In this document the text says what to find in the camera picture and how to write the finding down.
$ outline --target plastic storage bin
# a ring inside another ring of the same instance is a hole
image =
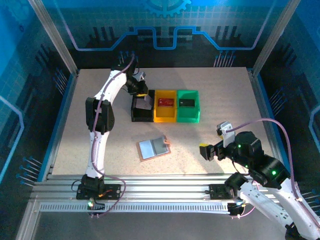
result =
[[[193,106],[180,106],[180,100],[194,100]],[[200,121],[199,93],[196,90],[177,91],[177,122],[178,123],[199,123]]]
[[[173,99],[173,106],[158,106],[159,99]],[[155,90],[153,121],[155,123],[177,122],[176,90]]]
[[[149,122],[154,121],[154,102],[155,90],[149,90],[148,95],[152,98],[151,110],[136,108],[137,99],[143,99],[144,96],[133,96],[131,104],[131,121],[132,122]]]

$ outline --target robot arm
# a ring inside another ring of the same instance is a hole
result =
[[[104,173],[105,148],[109,133],[115,124],[112,104],[120,89],[126,85],[128,93],[131,95],[145,96],[148,94],[148,88],[143,80],[146,74],[143,71],[136,71],[137,62],[135,59],[131,65],[129,64],[129,62],[124,62],[111,69],[110,76],[102,89],[94,97],[88,97],[85,101],[86,124],[90,131],[90,150],[85,175],[78,187],[77,199],[88,200],[105,193],[106,186],[102,175]],[[95,170],[93,163],[102,174]]]
[[[295,186],[298,198],[293,194],[290,174],[284,165],[276,158],[264,153],[261,141],[251,131],[228,132],[233,127],[229,122],[217,126],[218,135],[223,141],[216,145],[200,145],[200,153],[206,160],[214,157],[221,161],[229,158],[248,169],[254,181],[268,189],[279,201],[274,203],[263,193],[254,189],[247,178],[236,172],[225,182],[225,187],[232,197],[240,197],[252,204],[266,217],[283,230],[284,233],[295,233],[304,239],[316,240],[320,238],[320,219],[309,207]]]

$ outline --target red card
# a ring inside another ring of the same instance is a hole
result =
[[[175,100],[173,98],[159,98],[158,107],[173,107]]]

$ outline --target workbench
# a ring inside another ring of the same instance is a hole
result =
[[[222,174],[234,173],[229,160],[206,161],[200,143],[216,144],[219,123],[233,127],[261,117],[245,67],[145,68],[150,90],[198,90],[199,123],[131,122],[132,96],[120,90],[113,102],[115,124],[106,143],[104,167],[110,175]],[[54,162],[53,175],[83,175],[87,168],[90,136],[85,102],[95,96],[110,69],[81,69]],[[262,148],[273,155],[264,125],[251,124],[238,130],[252,131]],[[171,154],[140,162],[136,143],[165,135],[172,143]]]

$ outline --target blue glass wall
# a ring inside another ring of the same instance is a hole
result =
[[[220,54],[226,67],[252,67],[286,3],[44,1],[79,68],[110,67],[120,50],[136,51],[141,67],[213,67]]]
[[[275,115],[288,130],[300,188],[319,189],[320,2],[301,1],[268,62],[262,80]]]
[[[62,100],[53,77],[69,73],[28,1],[0,1],[0,33],[0,96],[21,112],[24,125],[19,138],[19,117],[0,100],[0,239],[8,240],[15,239],[37,176],[23,159],[42,162]]]

